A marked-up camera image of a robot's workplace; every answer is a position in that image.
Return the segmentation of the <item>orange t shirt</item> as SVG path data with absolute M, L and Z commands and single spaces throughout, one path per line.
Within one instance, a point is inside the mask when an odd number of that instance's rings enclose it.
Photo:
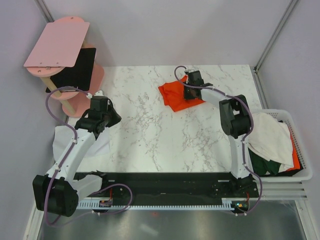
M 167 82 L 159 86 L 158 90 L 163 97 L 164 105 L 169 106 L 174 112 L 204 103 L 201 99 L 186 100 L 184 98 L 184 86 L 178 81 Z

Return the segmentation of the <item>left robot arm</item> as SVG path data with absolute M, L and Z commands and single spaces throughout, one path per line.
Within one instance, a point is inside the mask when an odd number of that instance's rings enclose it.
M 73 137 L 59 160 L 45 175 L 36 175 L 32 182 L 36 208 L 40 211 L 70 217 L 78 203 L 92 193 L 99 197 L 110 191 L 108 182 L 97 175 L 87 175 L 75 180 L 77 169 L 86 153 L 106 128 L 121 121 L 112 101 L 95 95 L 90 107 L 71 128 Z

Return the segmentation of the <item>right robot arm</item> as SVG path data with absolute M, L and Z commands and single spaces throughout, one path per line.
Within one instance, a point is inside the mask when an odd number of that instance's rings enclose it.
M 247 191 L 247 178 L 252 171 L 249 169 L 250 154 L 247 137 L 253 130 L 253 117 L 244 95 L 232 96 L 204 83 L 200 71 L 185 71 L 187 80 L 183 83 L 183 95 L 186 100 L 199 99 L 215 105 L 219 109 L 220 125 L 228 136 L 231 169 L 236 179 L 229 184 L 229 191 L 235 197 Z

